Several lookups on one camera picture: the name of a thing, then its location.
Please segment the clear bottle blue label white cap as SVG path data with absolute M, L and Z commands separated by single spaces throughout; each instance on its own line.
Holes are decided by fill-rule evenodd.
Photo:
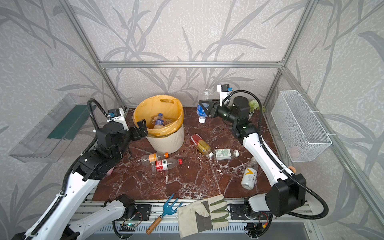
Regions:
M 211 89 L 204 89 L 200 95 L 199 101 L 211 101 L 213 99 L 213 91 Z M 197 105 L 197 114 L 199 116 L 199 123 L 204 124 L 206 118 L 208 117 L 203 109 L 203 107 L 198 103 Z

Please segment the small Pepsi bottle blue cap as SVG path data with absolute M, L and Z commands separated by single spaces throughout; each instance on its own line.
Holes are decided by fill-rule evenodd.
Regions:
M 154 129 L 161 129 L 165 126 L 165 118 L 162 113 L 154 117 Z

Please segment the red label bottle red cap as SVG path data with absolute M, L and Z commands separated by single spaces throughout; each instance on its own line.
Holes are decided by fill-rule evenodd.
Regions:
M 152 164 L 152 171 L 154 173 L 167 171 L 181 165 L 182 163 L 182 159 L 157 160 Z

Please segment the white jar yellow V label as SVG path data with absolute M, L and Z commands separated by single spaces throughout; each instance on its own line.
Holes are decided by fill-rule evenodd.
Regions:
M 245 169 L 241 185 L 246 190 L 252 190 L 255 187 L 257 180 L 258 168 L 247 167 Z

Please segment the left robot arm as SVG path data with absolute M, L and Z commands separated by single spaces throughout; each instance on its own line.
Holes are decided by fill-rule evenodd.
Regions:
M 145 120 L 130 128 L 119 122 L 109 122 L 97 129 L 89 148 L 67 170 L 62 189 L 49 208 L 31 228 L 13 238 L 82 240 L 110 222 L 133 217 L 136 214 L 135 200 L 121 195 L 88 217 L 77 222 L 71 221 L 85 197 L 129 151 L 129 144 L 147 134 Z

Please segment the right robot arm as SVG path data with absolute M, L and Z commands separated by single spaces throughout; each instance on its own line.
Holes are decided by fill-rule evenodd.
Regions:
M 307 220 L 318 220 L 327 216 L 328 204 L 307 187 L 303 175 L 296 175 L 279 160 L 262 137 L 262 124 L 255 126 L 249 120 L 250 107 L 247 98 L 235 97 L 231 108 L 221 106 L 218 101 L 199 101 L 199 106 L 207 116 L 220 117 L 231 123 L 234 137 L 252 154 L 269 180 L 271 189 L 266 194 L 254 195 L 245 200 L 250 211 L 270 212 L 276 217 L 288 214 Z M 307 193 L 321 203 L 321 213 L 302 215 L 294 212 L 304 205 Z

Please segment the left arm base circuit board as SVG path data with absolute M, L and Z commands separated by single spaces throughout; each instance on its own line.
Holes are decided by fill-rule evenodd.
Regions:
M 130 233 L 135 232 L 141 225 L 141 222 L 123 222 L 119 226 L 119 232 Z

